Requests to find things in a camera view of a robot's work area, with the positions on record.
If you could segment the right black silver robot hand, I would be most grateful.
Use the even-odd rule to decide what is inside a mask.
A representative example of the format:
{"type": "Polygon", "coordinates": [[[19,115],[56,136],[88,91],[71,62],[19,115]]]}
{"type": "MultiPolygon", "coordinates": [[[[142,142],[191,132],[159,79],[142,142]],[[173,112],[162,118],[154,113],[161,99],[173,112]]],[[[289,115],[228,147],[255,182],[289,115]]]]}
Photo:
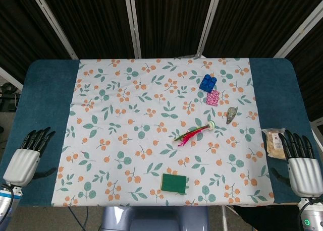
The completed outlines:
{"type": "Polygon", "coordinates": [[[323,176],[310,140],[304,135],[300,137],[296,133],[292,134],[289,130],[285,133],[286,136],[278,133],[276,138],[281,142],[289,176],[282,176],[273,167],[272,174],[301,198],[320,197],[323,195],[323,176]]]}

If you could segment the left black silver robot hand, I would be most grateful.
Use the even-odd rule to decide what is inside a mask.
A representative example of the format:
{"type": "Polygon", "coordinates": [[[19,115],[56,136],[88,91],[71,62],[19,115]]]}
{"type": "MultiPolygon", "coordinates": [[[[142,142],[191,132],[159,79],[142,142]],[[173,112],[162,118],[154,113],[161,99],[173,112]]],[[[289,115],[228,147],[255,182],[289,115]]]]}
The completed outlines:
{"type": "Polygon", "coordinates": [[[39,131],[33,130],[26,135],[19,149],[13,154],[4,173],[5,185],[11,187],[25,187],[32,180],[52,175],[57,168],[36,172],[40,159],[55,131],[50,127],[39,131]]]}

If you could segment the feather shuttlecock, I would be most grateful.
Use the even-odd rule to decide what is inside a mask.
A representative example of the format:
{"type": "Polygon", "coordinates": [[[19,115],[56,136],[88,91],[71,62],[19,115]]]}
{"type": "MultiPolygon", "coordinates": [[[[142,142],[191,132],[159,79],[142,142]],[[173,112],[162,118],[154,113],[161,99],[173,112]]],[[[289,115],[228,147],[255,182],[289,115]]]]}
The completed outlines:
{"type": "Polygon", "coordinates": [[[198,127],[194,130],[186,132],[185,134],[180,135],[179,137],[175,138],[174,141],[179,141],[178,147],[184,146],[191,138],[194,136],[202,133],[204,130],[213,130],[215,128],[214,121],[208,121],[205,126],[198,127]]]}

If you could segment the pink patterned square pad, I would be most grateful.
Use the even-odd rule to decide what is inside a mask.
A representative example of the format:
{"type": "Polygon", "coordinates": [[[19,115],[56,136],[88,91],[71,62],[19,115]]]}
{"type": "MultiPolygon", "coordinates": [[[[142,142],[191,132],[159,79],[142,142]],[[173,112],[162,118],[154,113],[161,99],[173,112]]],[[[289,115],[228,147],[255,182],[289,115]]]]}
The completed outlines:
{"type": "Polygon", "coordinates": [[[206,104],[211,106],[217,106],[219,102],[219,92],[217,90],[213,90],[212,92],[207,94],[206,104]]]}

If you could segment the clear snack bag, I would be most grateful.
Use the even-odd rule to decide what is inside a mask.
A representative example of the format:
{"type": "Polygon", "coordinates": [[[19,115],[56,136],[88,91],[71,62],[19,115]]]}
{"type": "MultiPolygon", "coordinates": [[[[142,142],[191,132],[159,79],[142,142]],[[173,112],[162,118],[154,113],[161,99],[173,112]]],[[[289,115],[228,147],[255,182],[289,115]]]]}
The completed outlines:
{"type": "Polygon", "coordinates": [[[271,158],[285,160],[282,141],[279,134],[284,134],[285,128],[275,129],[262,129],[266,137],[266,151],[271,158]]]}

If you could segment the dark blue table cover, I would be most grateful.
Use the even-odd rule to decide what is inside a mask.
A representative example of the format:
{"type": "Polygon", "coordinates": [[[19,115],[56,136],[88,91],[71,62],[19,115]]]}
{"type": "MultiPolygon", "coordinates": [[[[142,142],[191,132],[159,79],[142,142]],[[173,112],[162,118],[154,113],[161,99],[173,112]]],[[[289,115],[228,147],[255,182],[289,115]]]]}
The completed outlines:
{"type": "MultiPolygon", "coordinates": [[[[267,128],[285,128],[307,136],[311,143],[314,143],[291,63],[285,59],[249,60],[261,132],[267,128]]],[[[52,167],[56,167],[57,170],[52,175],[33,180],[26,186],[23,189],[21,205],[53,206],[51,200],[80,62],[81,60],[38,60],[29,67],[0,164],[0,180],[25,136],[33,130],[38,131],[47,127],[55,131],[55,135],[49,141],[37,170],[43,172],[52,167]]],[[[263,132],[262,139],[274,194],[273,203],[298,202],[292,190],[277,181],[271,172],[271,168],[275,167],[286,176],[288,174],[286,163],[270,158],[266,151],[266,137],[263,132]]]]}

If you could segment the black equipment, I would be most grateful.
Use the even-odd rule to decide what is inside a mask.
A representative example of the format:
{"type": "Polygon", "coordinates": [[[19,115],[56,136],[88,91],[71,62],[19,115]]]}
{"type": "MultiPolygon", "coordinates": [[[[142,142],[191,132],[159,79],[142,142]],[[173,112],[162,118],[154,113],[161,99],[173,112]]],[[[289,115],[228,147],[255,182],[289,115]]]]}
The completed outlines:
{"type": "Polygon", "coordinates": [[[0,112],[16,112],[21,94],[9,82],[0,86],[0,112]]]}

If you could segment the white table leg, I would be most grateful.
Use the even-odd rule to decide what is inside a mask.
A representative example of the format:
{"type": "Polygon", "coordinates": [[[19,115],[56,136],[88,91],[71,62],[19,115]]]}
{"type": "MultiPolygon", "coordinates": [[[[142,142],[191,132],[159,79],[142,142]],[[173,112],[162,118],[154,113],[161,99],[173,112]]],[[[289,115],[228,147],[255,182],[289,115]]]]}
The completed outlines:
{"type": "Polygon", "coordinates": [[[222,208],[222,227],[223,227],[223,231],[228,231],[226,207],[221,206],[221,208],[222,208]]]}

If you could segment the floral print white tablecloth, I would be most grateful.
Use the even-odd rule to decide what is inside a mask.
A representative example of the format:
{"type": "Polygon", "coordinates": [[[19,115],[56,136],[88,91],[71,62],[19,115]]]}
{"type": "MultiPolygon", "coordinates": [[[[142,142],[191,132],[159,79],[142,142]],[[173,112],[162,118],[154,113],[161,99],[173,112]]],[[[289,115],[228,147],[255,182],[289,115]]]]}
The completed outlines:
{"type": "Polygon", "coordinates": [[[248,58],[81,60],[53,206],[274,202],[248,58]],[[217,106],[203,77],[217,78],[217,106]],[[226,124],[229,107],[237,114],[226,124]],[[184,146],[174,141],[215,122],[184,146]],[[186,176],[185,194],[161,190],[186,176]]]}

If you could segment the green yellow scrub sponge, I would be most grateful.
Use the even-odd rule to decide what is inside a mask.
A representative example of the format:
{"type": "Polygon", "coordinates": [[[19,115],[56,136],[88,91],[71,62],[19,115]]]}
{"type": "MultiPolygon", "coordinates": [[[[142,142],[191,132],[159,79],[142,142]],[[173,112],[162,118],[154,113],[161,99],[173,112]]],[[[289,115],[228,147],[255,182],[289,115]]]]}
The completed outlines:
{"type": "Polygon", "coordinates": [[[167,191],[167,192],[185,194],[186,181],[187,181],[186,176],[163,174],[162,180],[161,180],[161,190],[167,191]]]}

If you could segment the blue toy building block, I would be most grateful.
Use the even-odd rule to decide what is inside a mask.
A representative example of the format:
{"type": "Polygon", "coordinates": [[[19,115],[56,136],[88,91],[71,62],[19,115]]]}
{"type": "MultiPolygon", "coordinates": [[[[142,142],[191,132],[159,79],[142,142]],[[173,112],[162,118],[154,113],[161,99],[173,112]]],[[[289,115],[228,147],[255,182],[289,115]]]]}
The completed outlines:
{"type": "Polygon", "coordinates": [[[207,93],[211,93],[216,85],[217,78],[206,74],[200,82],[199,89],[207,93]]]}

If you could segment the grey blue plastic chair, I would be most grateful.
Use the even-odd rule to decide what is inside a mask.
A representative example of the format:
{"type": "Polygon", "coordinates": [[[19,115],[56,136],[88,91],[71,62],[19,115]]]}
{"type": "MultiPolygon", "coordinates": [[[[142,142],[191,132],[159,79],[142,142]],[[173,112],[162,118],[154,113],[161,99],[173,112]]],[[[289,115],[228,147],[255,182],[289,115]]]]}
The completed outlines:
{"type": "Polygon", "coordinates": [[[98,231],[209,231],[206,206],[106,207],[98,231]]]}

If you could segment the dark folding screen white frames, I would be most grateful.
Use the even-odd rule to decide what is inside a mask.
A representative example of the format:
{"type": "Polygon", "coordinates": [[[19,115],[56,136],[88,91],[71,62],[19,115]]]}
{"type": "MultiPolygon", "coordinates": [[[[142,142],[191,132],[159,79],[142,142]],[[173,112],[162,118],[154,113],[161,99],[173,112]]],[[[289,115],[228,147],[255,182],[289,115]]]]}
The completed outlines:
{"type": "MultiPolygon", "coordinates": [[[[126,0],[45,0],[77,57],[134,56],[126,0]]],[[[323,0],[220,0],[205,57],[273,57],[323,0]]],[[[211,0],[134,0],[141,55],[197,52],[211,0]]],[[[35,0],[0,0],[0,67],[23,83],[36,60],[70,56],[35,0]]],[[[308,118],[323,117],[323,19],[287,55],[308,118]]]]}

